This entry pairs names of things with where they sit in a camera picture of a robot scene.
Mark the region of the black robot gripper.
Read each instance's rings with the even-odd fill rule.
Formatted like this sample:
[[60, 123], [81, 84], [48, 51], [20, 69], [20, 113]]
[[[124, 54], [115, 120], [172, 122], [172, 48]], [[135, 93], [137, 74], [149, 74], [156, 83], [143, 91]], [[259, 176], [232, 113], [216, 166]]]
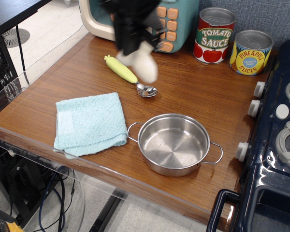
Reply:
[[127, 56], [146, 41], [158, 49], [160, 35], [165, 31], [157, 16], [157, 8], [145, 8], [136, 12], [123, 7], [116, 7], [113, 12], [116, 46], [123, 55]]

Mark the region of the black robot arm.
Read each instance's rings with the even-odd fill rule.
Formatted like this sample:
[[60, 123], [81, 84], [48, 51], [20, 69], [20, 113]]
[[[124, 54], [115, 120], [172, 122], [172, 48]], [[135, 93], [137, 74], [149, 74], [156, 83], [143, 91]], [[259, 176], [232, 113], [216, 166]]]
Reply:
[[159, 0], [102, 0], [101, 5], [114, 18], [117, 48], [128, 56], [137, 51], [141, 42], [157, 49], [165, 26], [157, 15]]

